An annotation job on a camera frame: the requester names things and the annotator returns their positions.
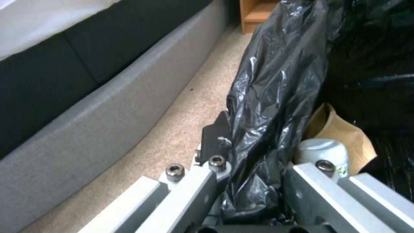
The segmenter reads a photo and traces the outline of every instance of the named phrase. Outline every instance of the gray fabric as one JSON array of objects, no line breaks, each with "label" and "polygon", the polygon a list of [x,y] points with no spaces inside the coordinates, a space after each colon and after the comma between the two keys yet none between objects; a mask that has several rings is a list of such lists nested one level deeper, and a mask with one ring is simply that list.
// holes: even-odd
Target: gray fabric
[{"label": "gray fabric", "polygon": [[16,232],[128,152],[204,62],[228,22],[214,0],[0,161],[0,231]]}]

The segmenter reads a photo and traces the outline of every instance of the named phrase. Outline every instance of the white container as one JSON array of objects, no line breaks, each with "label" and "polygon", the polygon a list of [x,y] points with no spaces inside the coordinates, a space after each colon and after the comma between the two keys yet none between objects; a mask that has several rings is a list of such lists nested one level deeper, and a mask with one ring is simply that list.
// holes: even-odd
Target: white container
[{"label": "white container", "polygon": [[348,151],[344,144],[325,138],[312,138],[299,143],[295,155],[295,164],[312,163],[328,160],[335,165],[339,177],[349,176]]}]

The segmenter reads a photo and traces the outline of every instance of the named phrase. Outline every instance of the wooden cabinet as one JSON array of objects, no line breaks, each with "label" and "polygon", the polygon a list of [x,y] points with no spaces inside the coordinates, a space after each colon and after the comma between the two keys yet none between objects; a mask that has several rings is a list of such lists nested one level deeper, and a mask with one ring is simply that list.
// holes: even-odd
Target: wooden cabinet
[{"label": "wooden cabinet", "polygon": [[264,22],[279,0],[240,0],[241,28],[243,33],[253,32]]}]

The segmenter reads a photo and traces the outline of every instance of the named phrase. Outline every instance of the carpet floor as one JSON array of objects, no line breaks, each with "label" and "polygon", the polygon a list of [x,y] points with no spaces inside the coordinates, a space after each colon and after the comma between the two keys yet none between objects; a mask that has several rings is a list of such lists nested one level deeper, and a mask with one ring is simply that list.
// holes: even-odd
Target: carpet floor
[{"label": "carpet floor", "polygon": [[77,232],[139,177],[157,179],[170,163],[189,168],[202,128],[226,109],[226,95],[251,36],[229,26],[156,126],[117,163],[23,232]]}]

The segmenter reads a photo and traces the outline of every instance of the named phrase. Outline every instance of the black plastic sheet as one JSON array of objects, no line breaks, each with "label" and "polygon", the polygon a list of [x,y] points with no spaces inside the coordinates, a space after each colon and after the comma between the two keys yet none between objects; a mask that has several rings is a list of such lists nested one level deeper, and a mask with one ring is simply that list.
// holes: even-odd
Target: black plastic sheet
[{"label": "black plastic sheet", "polygon": [[227,97],[233,164],[225,221],[276,216],[292,159],[326,76],[340,0],[282,0],[256,28]]},{"label": "black plastic sheet", "polygon": [[414,2],[347,1],[320,102],[361,128],[378,157],[368,172],[414,201]]}]

